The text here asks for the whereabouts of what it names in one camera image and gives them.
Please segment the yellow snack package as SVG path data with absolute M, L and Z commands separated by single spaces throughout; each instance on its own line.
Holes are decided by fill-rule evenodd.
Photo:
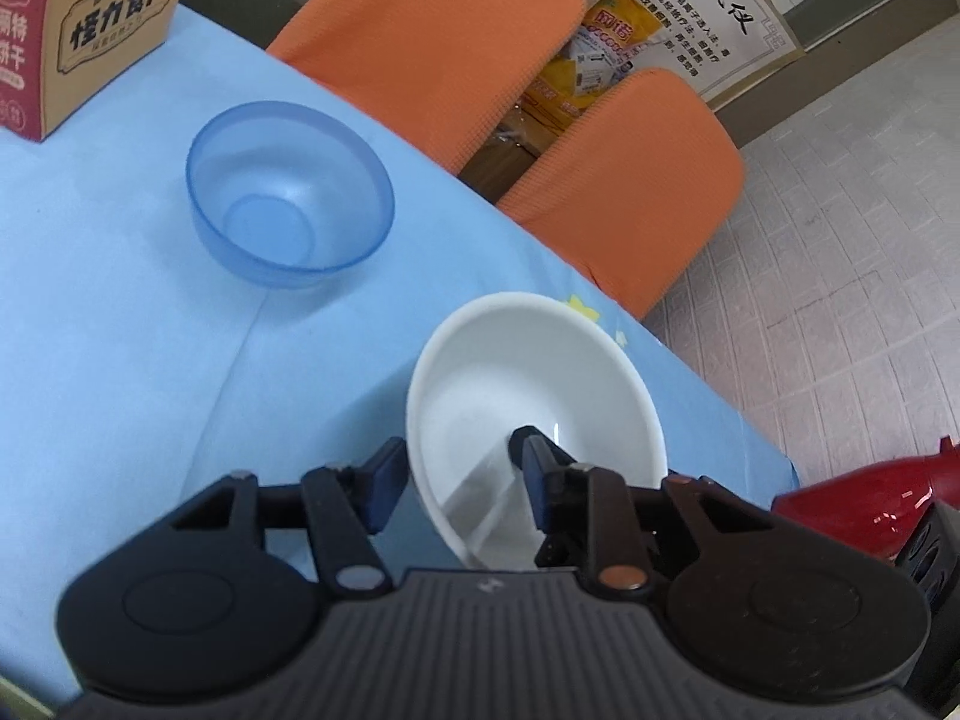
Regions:
M 535 76 L 519 107 L 550 132 L 563 132 L 630 73 L 631 62 L 661 29 L 643 0 L 599 0 Z

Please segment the right orange chair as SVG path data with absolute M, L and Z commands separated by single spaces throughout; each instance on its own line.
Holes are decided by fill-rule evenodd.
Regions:
M 739 150 L 672 71 L 641 70 L 556 138 L 496 208 L 646 317 L 731 215 Z

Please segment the white poster with chinese text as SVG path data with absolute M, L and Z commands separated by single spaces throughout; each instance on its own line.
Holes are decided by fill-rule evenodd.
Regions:
M 726 106 L 804 55 L 771 0 L 643 0 L 661 27 L 636 68 L 665 68 L 711 109 Z

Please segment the red thermos jug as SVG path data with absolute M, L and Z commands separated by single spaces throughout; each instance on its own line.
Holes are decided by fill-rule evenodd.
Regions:
M 771 511 L 880 559 L 893 559 L 933 502 L 958 507 L 958 445 L 857 468 L 780 494 Z

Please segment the blue translucent plastic bowl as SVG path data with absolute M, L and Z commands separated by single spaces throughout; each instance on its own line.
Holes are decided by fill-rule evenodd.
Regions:
M 195 135 L 185 188 L 197 238 L 249 283 L 309 289 L 372 257 L 395 220 L 382 161 L 319 110 L 260 101 L 226 109 Z

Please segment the red cracker box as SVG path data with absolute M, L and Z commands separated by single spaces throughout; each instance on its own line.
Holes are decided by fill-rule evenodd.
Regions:
M 2 125 L 42 142 L 166 41 L 179 0 L 2 0 Z

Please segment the orange chair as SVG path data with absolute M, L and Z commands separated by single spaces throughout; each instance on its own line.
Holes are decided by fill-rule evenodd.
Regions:
M 556 138 L 496 208 L 646 317 L 731 215 L 739 150 L 672 71 L 641 70 Z
M 459 174 L 586 10 L 586 0 L 308 0 L 268 52 Z

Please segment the white ceramic bowl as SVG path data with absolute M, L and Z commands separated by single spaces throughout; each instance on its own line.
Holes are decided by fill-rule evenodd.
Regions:
M 658 413 L 625 351 L 539 294 L 488 294 L 444 319 L 416 360 L 405 427 L 421 505 L 476 571 L 527 571 L 544 541 L 509 458 L 517 429 L 535 427 L 631 486 L 667 475 Z

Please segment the blue cartoon pig tablecloth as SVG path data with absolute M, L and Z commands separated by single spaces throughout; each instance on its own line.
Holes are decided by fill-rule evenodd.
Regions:
M 185 156 L 230 107 L 322 110 L 386 166 L 395 220 L 308 291 L 233 277 L 197 239 Z M 581 301 L 646 383 L 677 472 L 757 505 L 793 465 L 646 328 L 387 128 L 190 10 L 52 137 L 2 140 L 2 673 L 48 706 L 70 580 L 220 476 L 347 465 L 402 433 L 416 356 L 459 305 Z

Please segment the left orange chair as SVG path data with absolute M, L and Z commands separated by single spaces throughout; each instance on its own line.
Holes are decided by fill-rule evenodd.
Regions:
M 586 10 L 586 0 L 308 0 L 268 52 L 459 174 Z

